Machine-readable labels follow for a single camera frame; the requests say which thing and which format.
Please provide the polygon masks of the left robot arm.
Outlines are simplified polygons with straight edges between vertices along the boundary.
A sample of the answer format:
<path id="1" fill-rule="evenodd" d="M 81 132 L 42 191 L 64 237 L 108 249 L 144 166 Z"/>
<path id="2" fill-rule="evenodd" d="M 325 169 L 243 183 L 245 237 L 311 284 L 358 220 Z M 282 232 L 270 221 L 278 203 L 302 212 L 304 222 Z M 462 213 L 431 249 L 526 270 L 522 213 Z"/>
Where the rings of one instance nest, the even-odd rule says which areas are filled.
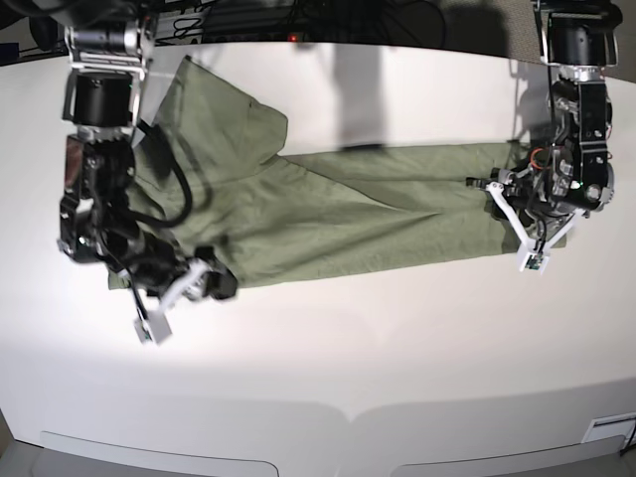
<path id="1" fill-rule="evenodd" d="M 605 71 L 618 63 L 615 31 L 623 14 L 611 1 L 536 1 L 533 10 L 548 69 L 550 133 L 524 163 L 492 177 L 525 224 L 548 224 L 576 211 L 599 212 L 613 199 Z"/>

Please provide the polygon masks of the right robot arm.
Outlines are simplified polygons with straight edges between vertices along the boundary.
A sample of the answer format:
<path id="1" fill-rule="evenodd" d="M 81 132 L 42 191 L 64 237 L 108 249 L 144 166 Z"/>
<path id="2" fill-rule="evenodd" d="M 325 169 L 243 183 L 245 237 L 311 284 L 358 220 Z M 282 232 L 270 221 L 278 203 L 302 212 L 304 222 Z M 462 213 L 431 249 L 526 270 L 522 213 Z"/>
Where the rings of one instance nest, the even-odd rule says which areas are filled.
<path id="1" fill-rule="evenodd" d="M 173 241 L 154 234 L 182 225 L 194 207 L 191 187 L 164 131 L 140 117 L 159 17 L 183 6 L 73 1 L 58 13 L 72 60 L 63 118 L 77 129 L 67 138 L 59 247 L 77 263 L 103 263 L 134 293 L 146 291 L 155 298 L 166 297 L 171 286 L 199 265 L 202 275 L 186 285 L 184 295 L 227 300 L 236 295 L 238 281 L 211 247 L 186 255 Z M 136 132 L 166 159 L 181 188 L 182 209 L 169 219 L 130 206 Z"/>

